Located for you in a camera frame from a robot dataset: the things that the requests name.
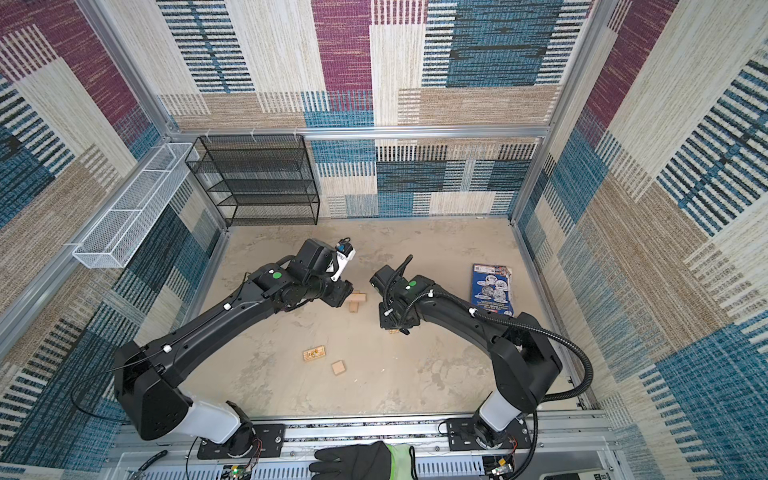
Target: concrete floor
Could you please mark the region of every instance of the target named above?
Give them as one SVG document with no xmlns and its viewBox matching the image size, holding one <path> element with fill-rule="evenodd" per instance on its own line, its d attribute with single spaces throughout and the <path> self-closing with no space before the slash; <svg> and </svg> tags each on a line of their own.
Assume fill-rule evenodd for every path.
<svg viewBox="0 0 768 480">
<path fill-rule="evenodd" d="M 469 296 L 473 263 L 508 266 L 515 312 L 548 326 L 506 220 L 322 220 L 317 226 L 238 227 L 204 309 L 234 291 L 245 271 L 296 253 L 308 237 L 335 244 L 351 237 L 356 257 L 343 278 L 368 294 L 358 313 L 316 301 L 260 322 L 219 350 L 182 385 L 218 401 L 232 400 L 257 415 L 356 415 L 471 412 L 494 389 L 490 359 L 449 331 L 423 323 L 411 335 L 379 328 L 380 296 L 368 279 L 385 263 L 413 254 L 406 277 L 420 273 Z M 324 345 L 326 356 L 304 362 L 302 352 Z M 346 372 L 334 376 L 331 364 Z M 563 375 L 551 391 L 571 388 Z M 576 400 L 547 409 L 575 409 Z"/>
</svg>

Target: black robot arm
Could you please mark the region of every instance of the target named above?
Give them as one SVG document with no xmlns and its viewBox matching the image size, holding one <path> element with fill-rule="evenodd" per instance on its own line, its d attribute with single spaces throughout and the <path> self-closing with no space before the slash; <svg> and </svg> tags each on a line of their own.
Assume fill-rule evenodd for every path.
<svg viewBox="0 0 768 480">
<path fill-rule="evenodd" d="M 479 309 L 443 289 L 433 280 L 403 274 L 411 256 L 393 269 L 385 265 L 371 278 L 382 295 L 379 325 L 406 335 L 421 320 L 440 325 L 466 339 L 488 355 L 493 366 L 496 390 L 473 417 L 474 431 L 481 445 L 500 445 L 509 435 L 513 420 L 521 421 L 542 402 L 572 398 L 584 393 L 592 380 L 589 358 L 568 339 L 541 328 L 527 313 L 512 318 Z M 584 364 L 579 386 L 554 395 L 547 391 L 562 370 L 550 339 L 563 343 Z"/>
<path fill-rule="evenodd" d="M 296 256 L 262 266 L 186 325 L 147 345 L 129 342 L 118 349 L 115 367 L 123 368 L 114 372 L 115 397 L 139 436 L 152 440 L 177 430 L 214 443 L 239 436 L 242 445 L 230 445 L 234 451 L 251 445 L 250 420 L 237 406 L 195 402 L 178 386 L 206 358 L 274 313 L 315 299 L 341 306 L 353 286 L 340 276 L 354 253 L 349 239 L 335 247 L 308 239 Z"/>
</svg>

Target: red wire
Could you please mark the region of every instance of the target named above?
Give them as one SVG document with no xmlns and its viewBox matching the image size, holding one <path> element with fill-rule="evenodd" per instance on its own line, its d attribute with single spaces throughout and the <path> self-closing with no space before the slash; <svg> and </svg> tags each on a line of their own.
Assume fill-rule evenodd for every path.
<svg viewBox="0 0 768 480">
<path fill-rule="evenodd" d="M 261 439 L 258 439 L 258 438 L 256 439 L 256 442 L 259 442 L 259 446 L 257 446 L 256 447 L 257 450 L 254 453 L 251 454 L 250 460 L 248 460 L 248 464 L 245 466 L 246 470 L 249 469 L 249 468 L 255 467 L 256 464 L 259 463 L 259 458 L 261 458 L 261 447 L 262 447 L 263 444 L 261 442 Z"/>
</svg>

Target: cable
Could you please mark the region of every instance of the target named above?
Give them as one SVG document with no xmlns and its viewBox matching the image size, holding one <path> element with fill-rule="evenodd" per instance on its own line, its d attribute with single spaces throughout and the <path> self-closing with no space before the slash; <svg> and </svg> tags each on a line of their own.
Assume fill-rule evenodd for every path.
<svg viewBox="0 0 768 480">
<path fill-rule="evenodd" d="M 245 274 L 243 275 L 243 281 L 242 281 L 242 282 L 240 282 L 240 288 L 239 288 L 239 289 L 237 289 L 237 293 L 235 293 L 235 295 L 231 297 L 231 298 L 234 298 L 234 300 L 232 300 L 233 302 L 234 302 L 235 300 L 237 300 L 238 298 L 240 298 L 240 293 L 243 291 L 243 285 L 245 285 L 245 284 L 247 283 L 247 282 L 245 281 L 247 277 L 248 277 L 248 272 L 245 272 Z M 240 305 L 247 305 L 247 304 L 254 304 L 254 303 L 257 303 L 257 302 L 243 302 L 243 303 L 241 303 Z M 222 314 L 222 313 L 224 313 L 224 312 L 229 312 L 229 310 L 221 309 L 221 310 L 219 311 L 219 313 L 217 313 L 216 315 L 212 316 L 212 317 L 211 317 L 211 318 L 209 318 L 208 320 L 206 320 L 206 321 L 202 322 L 200 325 L 198 325 L 198 326 L 194 327 L 192 330 L 190 330 L 189 332 L 187 332 L 187 333 L 185 333 L 184 335 L 180 336 L 179 338 L 175 339 L 173 342 L 169 343 L 169 344 L 168 344 L 168 346 L 174 346 L 174 345 L 176 345 L 176 344 L 177 344 L 177 343 L 179 343 L 181 340 L 183 340 L 183 339 L 187 338 L 189 335 L 191 335 L 191 334 L 195 333 L 195 332 L 196 332 L 196 331 L 198 331 L 199 329 L 201 329 L 201 328 L 203 328 L 204 326 L 206 326 L 206 325 L 207 325 L 207 324 L 208 324 L 208 323 L 209 323 L 211 320 L 215 319 L 216 317 L 218 317 L 219 315 L 221 315 L 221 314 Z"/>
<path fill-rule="evenodd" d="M 242 281 L 242 282 L 240 282 L 240 288 L 239 288 L 239 289 L 237 289 L 237 294 L 234 296 L 234 298 L 235 298 L 235 299 L 240 297 L 240 293 L 243 291 L 243 285 L 245 285 L 245 283 L 246 283 L 246 281 L 245 281 L 245 280 L 246 280 L 246 278 L 247 278 L 247 277 L 248 277 L 248 272 L 245 272 L 245 274 L 243 275 L 243 281 Z M 255 302 L 245 302 L 245 303 L 241 303 L 241 305 L 246 305 L 246 304 L 249 304 L 249 303 L 255 303 Z M 216 318 L 217 316 L 219 316 L 221 313 L 223 313 L 223 312 L 226 312 L 226 311 L 227 311 L 227 310 L 224 310 L 224 309 L 222 309 L 222 310 L 221 310 L 219 313 L 217 313 L 216 315 L 212 316 L 211 318 L 209 318 L 209 319 L 208 319 L 208 320 L 206 320 L 205 322 L 202 322 L 200 325 L 196 326 L 196 327 L 195 327 L 195 328 L 193 328 L 191 331 L 189 331 L 189 332 L 185 333 L 185 334 L 184 334 L 184 335 L 182 335 L 181 337 L 179 337 L 179 338 L 175 339 L 173 342 L 169 343 L 168 345 L 169 345 L 169 346 L 174 346 L 174 345 L 176 345 L 176 344 L 177 344 L 177 343 L 179 343 L 181 340 L 183 340 L 184 338 L 186 338 L 187 336 L 189 336 L 191 333 L 195 332 L 196 330 L 198 330 L 198 329 L 199 329 L 199 328 L 201 328 L 202 326 L 206 325 L 206 324 L 207 324 L 208 322 L 210 322 L 211 320 L 215 319 L 215 318 Z M 115 367 L 115 368 L 113 368 L 113 369 L 105 370 L 105 371 L 103 371 L 103 372 L 95 373 L 95 374 L 93 374 L 93 375 L 90 375 L 90 376 L 87 376 L 87 377 L 85 377 L 85 378 L 84 378 L 84 379 L 82 379 L 80 382 L 77 382 L 77 383 L 75 383 L 75 384 L 74 384 L 74 386 L 72 386 L 72 389 L 69 391 L 69 401 L 72 403 L 72 405 L 73 405 L 73 406 L 74 406 L 74 407 L 75 407 L 75 408 L 76 408 L 78 411 L 80 411 L 80 412 L 84 413 L 85 415 L 89 415 L 89 416 L 91 416 L 91 417 L 94 417 L 95 419 L 105 420 L 105 421 L 107 421 L 107 422 L 115 422 L 115 423 L 119 423 L 119 424 L 121 424 L 121 425 L 130 425 L 130 424 L 131 424 L 131 422 L 130 422 L 130 421 L 128 421 L 128 420 L 124 420 L 124 419 L 113 419 L 113 418 L 111 418 L 111 417 L 107 417 L 107 416 L 103 416 L 103 415 L 98 415 L 97 413 L 89 412 L 88 410 L 86 410 L 86 409 L 82 408 L 82 407 L 81 407 L 81 406 L 78 404 L 77 400 L 75 400 L 75 398 L 74 398 L 74 393 L 77 391 L 78 387 L 79 387 L 80 385 L 82 385 L 83 383 L 86 383 L 86 382 L 88 382 L 88 381 L 90 381 L 90 380 L 92 380 L 92 379 L 95 379 L 95 378 L 97 378 L 97 377 L 100 377 L 100 376 L 102 376 L 102 375 L 106 375 L 106 374 L 108 374 L 108 373 L 117 372 L 118 370 L 122 370 L 122 369 L 125 369 L 125 368 L 127 368 L 127 367 L 129 367 L 129 366 L 138 365 L 139 363 L 142 363 L 142 362 L 144 362 L 145 360 L 148 360 L 148 359 L 152 358 L 153 356 L 159 355 L 160 353 L 163 353 L 163 352 L 164 352 L 164 350 L 162 350 L 162 349 L 161 349 L 161 350 L 158 350 L 158 351 L 156 351 L 156 352 L 155 352 L 155 353 L 153 353 L 152 355 L 149 355 L 149 356 L 145 356 L 145 357 L 144 357 L 143 359 L 141 359 L 141 360 L 137 360 L 137 361 L 135 361 L 135 362 L 131 362 L 131 363 L 126 363 L 125 365 L 122 365 L 122 366 L 119 366 L 119 367 Z"/>
<path fill-rule="evenodd" d="M 445 426 L 445 433 L 443 433 L 443 432 L 440 432 L 440 425 L 445 425 L 447 422 L 448 422 L 448 420 L 443 420 L 442 422 L 437 424 L 437 433 L 439 433 L 440 435 L 442 435 L 444 437 L 448 436 L 448 426 L 447 425 Z"/>
<path fill-rule="evenodd" d="M 392 305 L 392 299 L 389 298 L 389 289 L 392 288 L 392 285 L 395 282 L 395 278 L 397 278 L 398 275 L 402 276 L 406 272 L 406 267 L 409 263 L 411 263 L 411 260 L 413 260 L 413 255 L 408 255 L 402 263 L 400 263 L 400 266 L 398 266 L 394 272 L 392 272 L 392 275 L 389 276 L 389 278 L 386 281 L 386 288 L 384 289 L 384 306 L 389 308 Z"/>
<path fill-rule="evenodd" d="M 522 475 L 525 469 L 531 464 L 533 460 L 533 454 L 536 452 L 536 444 L 538 442 L 538 413 L 533 411 L 533 436 L 531 437 L 531 448 L 528 449 L 528 454 L 525 456 L 525 460 L 520 464 L 520 469 L 515 470 L 515 473 L 509 477 L 508 480 L 515 480 Z"/>
<path fill-rule="evenodd" d="M 408 449 L 408 455 L 411 456 L 411 479 L 419 480 L 419 474 L 416 473 L 416 449 L 413 445 Z"/>
<path fill-rule="evenodd" d="M 145 356 L 145 357 L 144 357 L 143 359 L 141 359 L 141 360 L 137 360 L 137 361 L 135 361 L 135 362 L 131 362 L 131 363 L 126 363 L 125 365 L 122 365 L 122 366 L 118 366 L 118 367 L 115 367 L 115 368 L 113 368 L 113 369 L 105 370 L 105 371 L 103 371 L 103 372 L 95 373 L 94 375 L 90 375 L 90 376 L 87 376 L 87 377 L 85 377 L 85 378 L 84 378 L 84 379 L 82 379 L 81 381 L 79 381 L 79 382 L 75 383 L 75 384 L 74 384 L 74 386 L 72 386 L 72 389 L 69 391 L 69 401 L 70 401 L 70 402 L 72 402 L 72 405 L 74 405 L 74 407 L 75 407 L 77 410 L 79 410 L 80 412 L 83 412 L 85 415 L 89 415 L 89 416 L 92 416 L 92 417 L 94 417 L 94 418 L 96 418 L 96 419 L 106 420 L 106 421 L 108 421 L 108 422 L 116 422 L 116 423 L 120 423 L 121 425 L 130 425 L 130 424 L 131 424 L 131 422 L 129 422 L 128 420 L 124 420 L 124 419 L 113 419 L 113 418 L 111 418 L 111 417 L 105 417 L 105 416 L 102 416 L 102 415 L 98 415 L 97 413 L 89 412 L 88 410 L 86 410 L 86 409 L 82 408 L 82 407 L 81 407 L 81 406 L 78 404 L 77 400 L 75 400 L 75 398 L 74 398 L 74 393 L 77 391 L 78 387 L 79 387 L 80 385 L 82 385 L 83 383 L 86 383 L 86 382 L 88 382 L 88 381 L 90 381 L 90 380 L 92 380 L 92 379 L 95 379 L 95 378 L 97 378 L 97 377 L 99 377 L 99 376 L 102 376 L 102 375 L 106 375 L 106 374 L 108 374 L 108 373 L 117 372 L 118 370 L 122 370 L 122 369 L 124 369 L 124 368 L 127 368 L 127 367 L 129 367 L 129 366 L 138 365 L 139 363 L 142 363 L 142 362 L 144 362 L 144 361 L 146 361 L 146 360 L 148 360 L 148 359 L 152 358 L 153 356 L 155 356 L 155 355 L 157 355 L 157 354 L 159 354 L 159 353 L 162 353 L 162 352 L 163 352 L 163 350 L 158 350 L 157 352 L 153 353 L 152 355 L 149 355 L 149 356 Z"/>
<path fill-rule="evenodd" d="M 405 320 L 408 317 L 408 314 L 411 310 L 413 310 L 413 307 L 417 304 L 418 301 L 420 301 L 422 298 L 425 298 L 429 296 L 430 293 L 424 292 L 420 293 L 416 296 L 415 299 L 406 307 L 406 311 L 402 313 L 401 319 Z M 475 312 L 472 314 L 474 317 L 487 320 L 489 322 L 498 323 L 499 325 L 509 326 L 514 329 L 522 329 L 527 330 L 531 333 L 538 333 L 539 335 L 543 335 L 548 337 L 549 339 L 553 339 L 555 342 L 560 343 L 565 348 L 571 350 L 576 357 L 581 361 L 582 366 L 584 367 L 584 378 L 581 380 L 581 383 L 579 383 L 577 386 L 575 386 L 573 389 L 570 389 L 566 392 L 558 392 L 558 393 L 551 393 L 544 396 L 544 399 L 542 402 L 552 402 L 555 400 L 565 400 L 565 399 L 572 399 L 575 396 L 579 396 L 582 393 L 586 392 L 589 388 L 589 385 L 592 384 L 592 379 L 594 378 L 594 370 L 592 369 L 592 362 L 589 361 L 589 357 L 587 357 L 587 354 L 582 351 L 578 345 L 570 341 L 569 339 L 565 338 L 562 335 L 558 335 L 555 332 L 551 332 L 550 330 L 543 329 L 541 327 L 536 326 L 530 326 L 526 325 L 525 323 L 520 322 L 513 322 L 511 320 L 496 318 L 494 316 L 490 316 L 487 313 L 483 313 L 481 310 L 478 310 L 475 306 L 473 306 L 471 303 L 467 303 L 464 300 L 458 298 L 456 295 L 453 295 L 452 293 L 448 292 L 435 292 L 432 291 L 432 297 L 441 297 L 445 298 L 447 300 L 451 300 L 456 305 L 459 305 L 460 307 L 466 308 L 466 309 L 473 309 Z"/>
<path fill-rule="evenodd" d="M 192 456 L 192 449 L 194 448 L 194 444 L 197 442 L 197 439 L 200 437 L 195 437 L 192 441 L 192 445 L 190 445 L 190 451 L 187 452 L 187 460 L 184 462 L 184 475 L 187 476 L 187 480 L 190 480 L 190 457 Z"/>
<path fill-rule="evenodd" d="M 256 449 L 250 455 L 250 459 L 248 460 L 247 465 L 245 465 L 245 471 L 246 472 L 249 471 L 249 468 L 253 469 L 253 467 L 255 467 L 259 463 L 259 458 L 261 458 L 261 447 L 263 446 L 263 443 L 261 442 L 261 439 L 258 438 L 258 437 L 256 437 L 256 441 L 255 442 L 259 442 L 259 446 L 256 447 Z"/>
</svg>

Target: black glove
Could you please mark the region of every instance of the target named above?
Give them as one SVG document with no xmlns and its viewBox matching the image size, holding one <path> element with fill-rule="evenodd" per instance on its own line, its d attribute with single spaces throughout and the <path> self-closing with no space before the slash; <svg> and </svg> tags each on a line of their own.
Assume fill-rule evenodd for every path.
<svg viewBox="0 0 768 480">
<path fill-rule="evenodd" d="M 313 480 L 416 480 L 415 453 L 408 445 L 350 445 L 318 450 L 315 458 Z"/>
</svg>

